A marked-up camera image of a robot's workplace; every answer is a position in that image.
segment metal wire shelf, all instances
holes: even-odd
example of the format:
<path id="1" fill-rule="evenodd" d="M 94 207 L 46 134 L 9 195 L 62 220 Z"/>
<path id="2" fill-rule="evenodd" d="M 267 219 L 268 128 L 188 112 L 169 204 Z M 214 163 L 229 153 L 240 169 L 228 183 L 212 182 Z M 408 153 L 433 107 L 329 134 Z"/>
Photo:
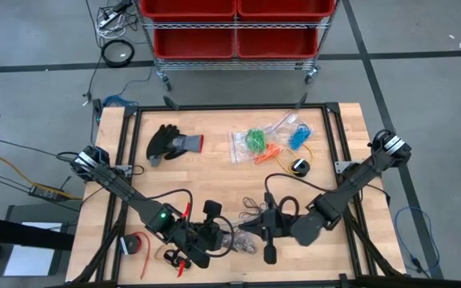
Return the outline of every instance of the metal wire shelf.
<path id="1" fill-rule="evenodd" d="M 158 59 L 161 70 L 311 70 L 314 59 L 269 59 L 251 60 L 232 59 L 226 61 L 171 61 Z"/>
<path id="2" fill-rule="evenodd" d="M 147 29 L 326 29 L 322 22 L 148 22 Z"/>

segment red storage bin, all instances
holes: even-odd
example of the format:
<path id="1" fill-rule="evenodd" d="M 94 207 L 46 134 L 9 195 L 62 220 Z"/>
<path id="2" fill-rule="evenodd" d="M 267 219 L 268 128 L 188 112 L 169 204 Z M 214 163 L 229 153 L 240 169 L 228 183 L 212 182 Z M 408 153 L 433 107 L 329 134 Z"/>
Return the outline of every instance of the red storage bin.
<path id="1" fill-rule="evenodd" d="M 334 8 L 334 0 L 238 0 L 243 21 L 317 22 Z"/>
<path id="2" fill-rule="evenodd" d="M 224 59 L 234 56 L 232 29 L 157 29 L 154 52 L 162 59 Z"/>
<path id="3" fill-rule="evenodd" d="M 142 14 L 156 22 L 231 22 L 235 0 L 142 0 Z"/>
<path id="4" fill-rule="evenodd" d="M 312 58 L 318 51 L 316 29 L 239 29 L 240 58 Z"/>

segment wooden tabletop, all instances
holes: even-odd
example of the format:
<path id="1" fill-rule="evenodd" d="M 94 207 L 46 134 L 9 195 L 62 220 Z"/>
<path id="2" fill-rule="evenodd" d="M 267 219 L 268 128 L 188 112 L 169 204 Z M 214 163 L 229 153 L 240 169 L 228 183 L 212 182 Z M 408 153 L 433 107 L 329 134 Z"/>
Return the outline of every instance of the wooden tabletop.
<path id="1" fill-rule="evenodd" d="M 370 155 L 367 147 L 369 136 L 360 105 L 356 103 L 340 104 L 343 125 L 346 130 L 348 145 L 354 160 L 365 159 Z M 231 222 L 239 220 L 239 213 L 246 211 L 243 198 L 253 198 L 257 203 L 263 201 L 264 178 L 274 172 L 283 172 L 277 162 L 268 161 L 260 165 L 250 162 L 232 164 L 229 153 L 228 133 L 230 131 L 248 130 L 277 122 L 287 110 L 218 110 L 218 111 L 162 111 L 146 112 L 142 115 L 138 149 L 135 164 L 145 167 L 145 173 L 133 177 L 132 185 L 146 196 L 187 188 L 193 193 L 194 205 L 191 220 L 198 222 L 205 218 L 202 213 L 204 202 L 212 199 L 222 204 L 222 215 Z M 97 145 L 110 153 L 114 163 L 118 149 L 118 138 L 122 126 L 123 108 L 106 108 L 102 114 Z M 299 117 L 315 129 L 306 144 L 312 149 L 315 159 L 311 172 L 305 177 L 318 186 L 332 189 L 336 187 L 333 164 L 329 153 L 327 136 L 323 126 L 323 116 L 319 109 L 302 109 Z M 335 120 L 333 123 L 336 146 L 340 147 Z M 181 133 L 187 135 L 204 134 L 205 140 L 201 154 L 188 152 L 171 161 L 162 161 L 160 166 L 151 167 L 146 160 L 146 147 L 152 135 L 162 124 L 175 124 Z M 127 149 L 124 164 L 128 159 L 131 131 L 134 117 L 130 120 L 127 131 Z M 309 158 L 303 149 L 300 156 Z M 281 154 L 284 163 L 293 161 L 287 152 Z M 382 188 L 379 179 L 371 185 Z M 319 191 L 289 178 L 272 178 L 269 184 L 277 201 L 284 196 L 296 197 L 301 207 L 319 194 Z M 99 188 L 96 183 L 86 186 L 84 197 L 88 197 Z M 109 193 L 105 190 L 89 199 L 82 207 L 67 280 L 75 278 L 93 257 L 101 242 L 102 229 L 106 215 Z M 172 194 L 161 199 L 184 210 L 188 197 L 186 194 Z M 404 272 L 403 260 L 387 207 L 381 192 L 370 187 L 363 190 L 363 209 L 372 242 L 378 247 L 391 265 Z M 287 203 L 284 210 L 292 213 L 294 207 Z M 143 223 L 134 210 L 129 210 L 126 233 L 145 232 Z M 150 235 L 151 259 L 143 279 L 140 279 L 145 250 L 134 255 L 122 256 L 119 284 L 141 283 L 200 283 L 200 282 L 269 282 L 269 281 L 303 281 L 336 279 L 341 273 L 353 278 L 350 254 L 347 245 L 343 221 L 334 230 L 322 230 L 319 238 L 312 245 L 304 247 L 293 238 L 275 239 L 278 261 L 276 265 L 267 265 L 263 261 L 264 243 L 253 236 L 258 247 L 256 254 L 231 253 L 223 258 L 212 258 L 207 269 L 193 267 L 177 278 L 177 271 L 162 260 L 154 259 L 154 252 L 162 243 Z M 365 258 L 360 241 L 357 239 L 359 256 L 363 271 L 366 271 Z M 110 277 L 114 248 L 110 249 L 106 265 L 106 279 Z"/>

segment gray floor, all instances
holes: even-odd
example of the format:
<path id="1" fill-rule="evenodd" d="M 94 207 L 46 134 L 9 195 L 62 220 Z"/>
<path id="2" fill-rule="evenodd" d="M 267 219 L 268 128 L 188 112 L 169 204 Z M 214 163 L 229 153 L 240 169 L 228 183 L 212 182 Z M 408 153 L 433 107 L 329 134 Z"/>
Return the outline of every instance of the gray floor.
<path id="1" fill-rule="evenodd" d="M 96 10 L 106 1 L 90 0 L 90 4 Z M 351 4 L 370 53 L 461 50 L 461 2 L 351 0 Z M 139 33 L 127 36 L 136 42 L 144 40 Z M 136 60 L 151 59 L 146 46 L 136 48 Z M 358 53 L 342 7 L 323 53 Z M 0 66 L 97 60 L 98 48 L 83 1 L 0 0 Z M 383 128 L 363 63 L 319 64 L 323 70 L 310 86 L 303 84 L 304 73 L 298 71 L 171 72 L 174 89 L 169 95 L 179 104 L 273 103 L 294 102 L 307 91 L 310 102 L 359 102 L 370 134 Z M 413 147 L 411 176 L 421 207 L 432 218 L 444 277 L 461 279 L 461 58 L 374 60 L 373 67 L 392 121 Z M 116 94 L 126 82 L 146 78 L 149 69 L 99 70 L 94 96 Z M 81 150 L 90 141 L 91 108 L 81 106 L 85 100 L 80 95 L 86 92 L 92 73 L 0 74 L 0 139 L 52 152 Z M 164 94 L 153 71 L 149 82 L 133 84 L 124 96 L 141 105 L 162 105 Z M 57 186 L 70 174 L 65 163 L 42 154 L 1 143 L 0 154 L 35 181 Z M 1 163 L 0 174 L 15 178 Z M 393 198 L 394 216 L 407 200 L 396 171 L 385 173 L 383 179 Z M 67 189 L 80 195 L 82 183 L 73 179 Z M 8 205 L 40 202 L 0 185 L 0 218 Z M 409 214 L 400 218 L 399 225 L 412 252 L 422 257 Z M 19 285 L 31 286 L 28 282 Z"/>

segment yellow cable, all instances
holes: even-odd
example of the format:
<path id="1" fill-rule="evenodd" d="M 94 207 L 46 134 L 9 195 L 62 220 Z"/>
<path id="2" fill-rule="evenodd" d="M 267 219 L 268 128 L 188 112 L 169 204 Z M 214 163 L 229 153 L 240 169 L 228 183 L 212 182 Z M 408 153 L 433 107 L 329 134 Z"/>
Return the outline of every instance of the yellow cable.
<path id="1" fill-rule="evenodd" d="M 307 150 L 309 150 L 309 153 L 311 153 L 311 160 L 309 161 L 309 165 L 312 164 L 312 160 L 314 160 L 314 153 L 312 153 L 312 150 L 311 148 L 309 148 L 307 145 L 305 144 L 302 144 L 302 146 L 304 146 Z M 286 147 L 286 149 L 288 149 L 297 159 L 301 159 L 301 157 L 299 157 L 296 152 L 294 152 L 291 148 L 289 147 Z M 284 171 L 286 171 L 286 173 L 291 173 L 291 174 L 295 174 L 295 172 L 289 167 L 286 168 L 284 165 L 282 165 L 282 163 L 279 161 L 279 159 L 277 158 L 277 156 L 275 156 L 275 160 L 277 161 L 277 163 L 282 167 L 282 169 L 284 169 Z"/>
<path id="2" fill-rule="evenodd" d="M 47 187 L 47 186 L 44 186 L 42 184 L 39 184 L 39 183 L 36 183 L 36 182 L 33 182 L 31 181 L 27 176 L 25 176 L 20 170 L 19 168 L 17 168 L 14 164 L 12 164 L 10 161 L 4 159 L 3 157 L 0 156 L 0 160 L 3 161 L 5 164 L 7 164 L 8 166 L 12 167 L 12 169 L 14 169 L 15 172 L 17 172 L 17 174 L 19 174 L 19 176 L 21 176 L 24 180 L 26 180 L 29 184 L 31 185 L 34 185 L 38 188 L 42 188 L 44 190 L 47 190 L 47 191 L 51 191 L 51 192 L 55 192 L 57 194 L 60 194 L 60 195 L 63 195 L 65 197 L 68 197 L 68 198 L 71 198 L 71 199 L 76 199 L 76 200 L 81 200 L 80 197 L 77 197 L 77 196 L 74 196 L 74 195 L 71 195 L 71 194 L 68 194 L 68 193 L 65 193 L 63 191 L 60 191 L 58 189 L 55 189 L 55 188 L 50 188 L 50 187 Z"/>

